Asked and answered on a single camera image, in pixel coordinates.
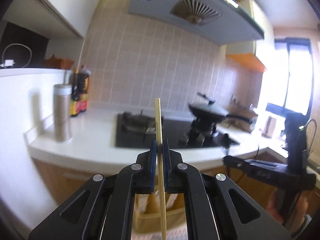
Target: range hood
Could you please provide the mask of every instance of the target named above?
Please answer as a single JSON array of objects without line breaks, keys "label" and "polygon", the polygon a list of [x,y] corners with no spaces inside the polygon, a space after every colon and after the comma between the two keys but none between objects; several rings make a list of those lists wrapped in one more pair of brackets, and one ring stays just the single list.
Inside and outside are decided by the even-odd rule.
[{"label": "range hood", "polygon": [[260,26],[233,0],[131,0],[129,13],[168,22],[217,45],[264,38]]}]

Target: wooden chopstick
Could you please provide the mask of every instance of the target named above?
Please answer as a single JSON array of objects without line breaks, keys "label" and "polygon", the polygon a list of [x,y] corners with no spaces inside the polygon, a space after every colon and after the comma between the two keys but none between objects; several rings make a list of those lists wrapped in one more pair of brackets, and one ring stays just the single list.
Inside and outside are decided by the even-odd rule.
[{"label": "wooden chopstick", "polygon": [[157,140],[157,161],[158,161],[158,182],[160,197],[160,221],[162,240],[167,239],[167,218],[165,213],[163,159],[162,159],[162,127],[161,127],[161,108],[160,98],[155,98],[156,113],[156,140]]}]

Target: black window frame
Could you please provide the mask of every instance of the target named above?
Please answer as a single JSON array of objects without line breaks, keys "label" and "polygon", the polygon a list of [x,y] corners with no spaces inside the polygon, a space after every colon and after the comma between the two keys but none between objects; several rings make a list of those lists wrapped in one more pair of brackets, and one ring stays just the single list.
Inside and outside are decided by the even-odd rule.
[{"label": "black window frame", "polygon": [[[312,49],[311,49],[311,42],[309,39],[303,39],[303,38],[285,38],[285,39],[275,39],[275,43],[286,43],[287,44],[287,51],[288,51],[288,57],[290,56],[290,45],[302,45],[308,47],[310,56],[311,56],[311,62],[312,62],[312,84],[311,84],[311,95],[309,100],[309,106],[307,114],[305,115],[305,119],[308,120],[310,118],[311,114],[311,108],[312,108],[312,101],[313,101],[313,90],[314,90],[314,65],[313,65],[313,56],[312,56]],[[295,113],[292,110],[289,110],[285,108],[285,104],[287,102],[287,96],[288,96],[288,87],[289,87],[289,79],[287,84],[287,91],[285,94],[284,104],[283,106],[277,106],[272,103],[267,103],[266,111],[271,112],[273,114],[286,117],[288,112]]]}]

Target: window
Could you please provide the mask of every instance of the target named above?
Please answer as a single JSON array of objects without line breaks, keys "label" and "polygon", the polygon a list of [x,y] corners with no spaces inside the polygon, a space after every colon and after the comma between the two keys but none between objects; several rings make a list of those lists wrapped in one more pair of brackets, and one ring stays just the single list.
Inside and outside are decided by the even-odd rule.
[{"label": "window", "polygon": [[310,117],[313,64],[307,39],[275,40],[275,60],[268,74],[270,84],[266,111],[285,117],[287,112]]}]

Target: black glass cooktop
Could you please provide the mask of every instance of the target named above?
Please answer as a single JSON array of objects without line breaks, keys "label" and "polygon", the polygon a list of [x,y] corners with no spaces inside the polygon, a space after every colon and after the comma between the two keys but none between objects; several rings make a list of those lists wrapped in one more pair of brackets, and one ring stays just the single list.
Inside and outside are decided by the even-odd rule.
[{"label": "black glass cooktop", "polygon": [[[127,130],[124,127],[123,115],[118,114],[116,127],[116,147],[122,148],[145,148],[150,149],[155,134],[141,134],[135,131]],[[214,139],[208,143],[185,143],[182,138],[189,133],[191,122],[164,119],[162,122],[162,136],[168,139],[170,149],[201,148],[201,147],[221,147],[222,133],[215,133]],[[232,139],[229,139],[230,145],[239,145]]]}]

